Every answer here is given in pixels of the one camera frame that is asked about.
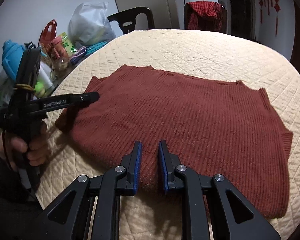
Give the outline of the left hand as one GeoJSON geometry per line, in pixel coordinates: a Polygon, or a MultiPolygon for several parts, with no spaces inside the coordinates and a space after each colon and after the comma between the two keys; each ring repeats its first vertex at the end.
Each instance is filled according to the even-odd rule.
{"type": "Polygon", "coordinates": [[[18,166],[13,161],[15,153],[26,153],[32,166],[39,166],[45,163],[51,153],[47,142],[47,125],[41,122],[40,133],[31,142],[26,143],[23,139],[12,136],[7,132],[0,135],[0,158],[10,164],[13,171],[18,170],[18,166]]]}

